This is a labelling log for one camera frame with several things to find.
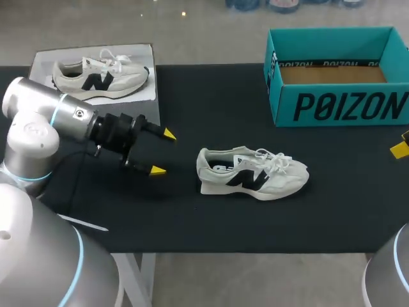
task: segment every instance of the shoe sole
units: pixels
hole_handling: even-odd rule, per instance
[[[365,4],[364,0],[361,0],[359,2],[345,2],[342,1],[343,6],[345,6],[346,8],[360,8],[361,6],[363,6]]]
[[[201,194],[205,195],[227,195],[227,194],[232,194],[232,193],[245,193],[248,195],[253,196],[254,198],[262,201],[267,201],[267,200],[278,200],[279,198],[287,197],[289,195],[292,195],[299,190],[301,190],[303,186],[299,187],[298,189],[292,190],[292,191],[286,191],[285,193],[281,194],[265,194],[265,193],[260,193],[257,191],[245,189],[244,187],[231,187],[229,185],[217,185],[217,184],[208,184],[202,182],[202,186],[200,189]]]
[[[98,97],[103,97],[103,98],[109,98],[109,99],[120,99],[120,98],[124,98],[127,96],[131,96],[134,93],[136,93],[137,91],[139,91],[146,83],[148,82],[148,79],[145,80],[145,82],[138,84],[136,86],[133,86],[131,88],[127,88],[126,90],[122,90],[122,91],[81,91],[81,92],[77,92],[77,93],[70,93],[68,91],[63,91],[63,93],[67,93],[69,94],[69,96],[72,96],[76,99],[79,100],[88,100],[91,98],[98,98]],[[59,90],[61,91],[56,83],[54,82],[54,80],[52,80],[53,85]]]

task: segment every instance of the white sneaker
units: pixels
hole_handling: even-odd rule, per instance
[[[246,147],[199,152],[197,175],[202,194],[247,193],[258,200],[276,200],[297,192],[308,181],[307,166],[265,149]]]
[[[82,58],[82,62],[64,65],[55,62],[52,82],[57,89],[77,99],[93,97],[121,98],[137,91],[148,80],[149,70],[131,62],[127,56],[114,56],[102,49],[100,59]]]

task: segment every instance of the table leg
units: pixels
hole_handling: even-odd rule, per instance
[[[112,254],[120,272],[123,287],[133,307],[152,307],[156,254],[142,255],[141,270],[134,254]]]

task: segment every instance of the cable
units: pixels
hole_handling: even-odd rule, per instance
[[[48,187],[48,185],[50,184],[51,179],[55,176],[55,174],[58,172],[58,169],[64,164],[64,162],[67,161],[67,159],[72,158],[75,155],[78,154],[84,154],[84,155],[88,155],[92,158],[94,158],[94,154],[93,153],[89,153],[86,150],[79,150],[78,152],[72,152],[69,153],[68,155],[62,157],[55,165],[54,170],[52,171],[52,173],[49,175],[49,181],[47,182],[47,184],[45,184],[42,189],[40,190],[39,196],[37,196],[38,199],[40,199],[44,194],[45,194],[45,190]]]

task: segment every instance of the white paper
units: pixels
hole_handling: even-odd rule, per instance
[[[30,80],[34,80],[55,89],[52,83],[52,67],[55,61],[60,61],[66,64],[78,63],[82,60],[83,56],[98,59],[100,50],[103,48],[109,49],[114,55],[124,54],[128,56],[131,61],[148,67],[150,72],[149,78],[143,88],[133,95],[119,99],[109,99],[104,97],[91,98],[87,100],[89,104],[100,106],[103,104],[120,104],[124,102],[156,99],[156,78],[155,69],[153,67],[153,52],[151,45],[149,44],[98,46],[37,52],[31,67],[29,78]]]

